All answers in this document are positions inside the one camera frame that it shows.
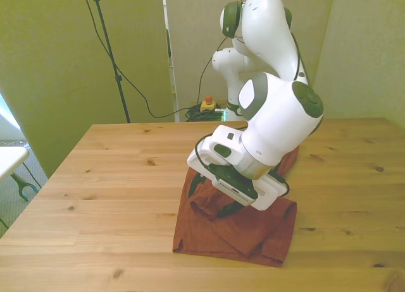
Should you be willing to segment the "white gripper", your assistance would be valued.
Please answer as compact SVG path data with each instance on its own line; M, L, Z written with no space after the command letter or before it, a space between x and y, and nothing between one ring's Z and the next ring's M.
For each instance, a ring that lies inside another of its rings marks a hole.
M266 210L288 190L287 185L265 174L268 166L261 165L241 143L227 147L218 142L200 142L190 153L187 164L198 172L190 183L189 198L207 178L234 200L224 205L217 217L230 216L246 206Z

